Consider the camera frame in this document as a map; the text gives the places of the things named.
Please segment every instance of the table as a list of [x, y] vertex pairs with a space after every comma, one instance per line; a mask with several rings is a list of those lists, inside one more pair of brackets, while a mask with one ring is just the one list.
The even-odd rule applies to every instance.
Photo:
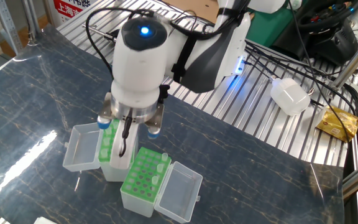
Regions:
[[[98, 170], [62, 167], [76, 124], [95, 122], [110, 86], [102, 61], [54, 28], [0, 70], [0, 215], [16, 224], [173, 223], [123, 209], [120, 183]], [[160, 137], [141, 146], [167, 152], [203, 175], [192, 223], [343, 223], [342, 168], [285, 154], [174, 97]]]
[[[114, 6], [129, 9], [151, 9], [171, 19], [182, 14], [181, 10], [174, 11], [160, 1], [98, 1], [86, 11], [81, 12], [77, 17], [58, 27], [58, 30], [80, 49], [99, 57], [88, 41], [84, 28], [81, 25], [85, 23], [86, 17], [93, 10]], [[103, 32], [111, 32], [119, 29], [126, 21], [128, 15], [126, 12], [101, 12], [93, 17], [90, 24], [96, 26], [97, 29]], [[190, 28], [193, 23], [194, 20], [192, 19], [184, 19], [181, 21], [181, 25], [187, 28]], [[203, 24], [204, 22], [198, 19], [195, 24], [195, 30], [201, 31]], [[98, 34], [92, 34], [92, 36], [98, 48], [101, 49], [102, 54], [105, 55], [109, 62], [112, 62], [114, 45], [104, 40]], [[269, 49], [265, 49], [265, 51], [268, 54], [280, 55]], [[294, 63], [288, 63], [289, 66], [308, 73], [291, 58], [284, 55], [279, 57], [293, 61]], [[312, 87], [316, 88], [311, 80], [289, 72], [269, 60], [260, 58], [260, 61], [268, 66], [269, 69], [273, 70], [279, 77], [290, 77], [298, 83], [301, 83], [301, 86], [306, 91]], [[249, 58], [249, 62], [256, 64], [252, 58]], [[342, 69], [341, 67], [336, 68], [321, 61], [315, 61], [314, 66], [327, 73], [338, 72]], [[265, 78], [257, 68], [266, 72], [259, 65], [248, 66], [244, 69], [242, 75], [226, 77], [217, 89], [202, 94], [193, 93], [185, 87], [172, 82], [169, 78], [164, 81], [164, 84], [170, 84], [171, 89], [169, 94], [255, 136], [271, 146], [275, 146], [289, 155], [314, 164], [343, 167], [347, 154], [347, 145], [314, 128], [314, 118], [320, 112], [320, 109], [315, 106], [310, 106], [298, 116], [287, 116], [272, 101], [270, 97], [271, 85], [269, 85], [267, 78]], [[351, 103], [354, 103], [346, 90], [342, 89], [339, 92], [344, 94]], [[324, 103], [318, 91], [312, 96], [312, 99]], [[336, 97], [331, 104], [349, 111], [349, 107], [338, 97]], [[352, 142], [351, 149], [353, 152], [351, 159], [356, 169], [358, 168], [358, 147], [356, 141]]]

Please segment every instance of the gold foil bag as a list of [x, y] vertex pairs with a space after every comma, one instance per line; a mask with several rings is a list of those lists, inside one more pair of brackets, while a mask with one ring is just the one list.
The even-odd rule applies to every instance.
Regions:
[[[333, 109], [345, 125], [349, 140], [352, 140], [358, 129], [358, 117], [334, 106]], [[335, 116], [333, 111], [331, 111], [329, 106], [322, 110], [319, 116], [319, 121], [320, 123], [316, 126], [316, 128], [334, 136], [335, 138], [347, 142], [346, 134], [343, 130], [341, 122], [339, 122], [338, 118]]]

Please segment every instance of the metal grid shelf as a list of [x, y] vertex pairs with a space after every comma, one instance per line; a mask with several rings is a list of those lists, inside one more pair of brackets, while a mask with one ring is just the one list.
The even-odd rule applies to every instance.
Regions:
[[[86, 17], [91, 11], [101, 7], [114, 6], [129, 9], [151, 9], [172, 19], [182, 15], [180, 11], [174, 11], [172, 8], [164, 5], [164, 3], [156, 1], [98, 1], [69, 23], [59, 27], [58, 30], [79, 48], [98, 57], [81, 25], [85, 23]], [[128, 15], [128, 12], [100, 12], [94, 16], [90, 24], [102, 32], [111, 32], [120, 28], [126, 21]], [[193, 22], [192, 19], [184, 19], [181, 21], [181, 25], [190, 28]], [[202, 26], [203, 22], [197, 21], [195, 30], [202, 30]], [[96, 45], [101, 49], [102, 54], [111, 62], [114, 45], [98, 34], [92, 34], [92, 37]], [[256, 64], [255, 60], [251, 57], [247, 60], [248, 62]], [[268, 66], [269, 69], [273, 70], [278, 77], [290, 77], [298, 83], [301, 83], [301, 86], [306, 91], [315, 87], [313, 86], [312, 80], [294, 74], [282, 67], [278, 67], [275, 63], [264, 58], [259, 58], [259, 60]], [[314, 65], [328, 73], [336, 72], [340, 69], [335, 69], [321, 62], [315, 62]], [[289, 63], [289, 66], [305, 72], [303, 67], [297, 64]], [[266, 72], [264, 68], [258, 65], [257, 68]], [[260, 71], [255, 69], [255, 65], [246, 66], [242, 75], [226, 77], [217, 89], [202, 94], [193, 93], [180, 84], [173, 82], [170, 78], [166, 78], [164, 83], [171, 86], [169, 94], [174, 97], [294, 157], [317, 164], [341, 167], [344, 165], [347, 144], [314, 128], [314, 122], [316, 122], [315, 117], [320, 109], [316, 106], [309, 106], [306, 111], [300, 115], [287, 116], [271, 99], [271, 85], [269, 85], [269, 80], [263, 76]], [[351, 101], [350, 94], [343, 90], [341, 93]], [[318, 92], [314, 93], [312, 98], [323, 103], [323, 99]], [[335, 97], [332, 101], [332, 105], [350, 111], [345, 102], [338, 97]]]

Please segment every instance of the clear plastic lid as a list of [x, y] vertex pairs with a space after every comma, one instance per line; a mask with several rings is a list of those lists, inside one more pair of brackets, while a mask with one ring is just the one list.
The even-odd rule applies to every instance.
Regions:
[[74, 126], [63, 167], [72, 172], [99, 168], [98, 156], [102, 136], [103, 132], [100, 131], [97, 123]]
[[200, 199], [203, 176], [179, 162], [170, 165], [154, 209], [179, 222], [190, 222], [195, 203]]

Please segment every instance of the dark marble-patterned mat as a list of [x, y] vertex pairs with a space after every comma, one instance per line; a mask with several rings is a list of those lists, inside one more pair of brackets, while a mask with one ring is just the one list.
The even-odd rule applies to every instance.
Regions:
[[[96, 122], [111, 81], [99, 59], [47, 27], [0, 71], [0, 215], [13, 224], [173, 223], [123, 209], [100, 169], [62, 167], [71, 128]], [[344, 223], [342, 169], [295, 159], [169, 97], [163, 129], [140, 145], [201, 174], [191, 223]]]

